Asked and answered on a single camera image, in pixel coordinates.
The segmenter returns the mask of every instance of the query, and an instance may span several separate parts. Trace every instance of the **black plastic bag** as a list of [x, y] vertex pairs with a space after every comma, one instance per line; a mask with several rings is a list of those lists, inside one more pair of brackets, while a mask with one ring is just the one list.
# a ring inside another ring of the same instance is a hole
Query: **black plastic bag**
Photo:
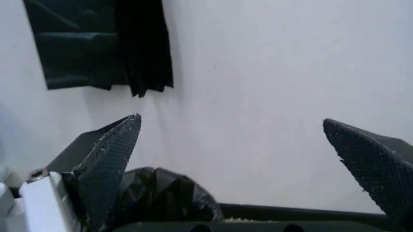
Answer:
[[24, 0], [48, 89], [173, 87], [162, 0]]
[[222, 221], [220, 206], [190, 178], [163, 168], [126, 172], [109, 228], [139, 221]]

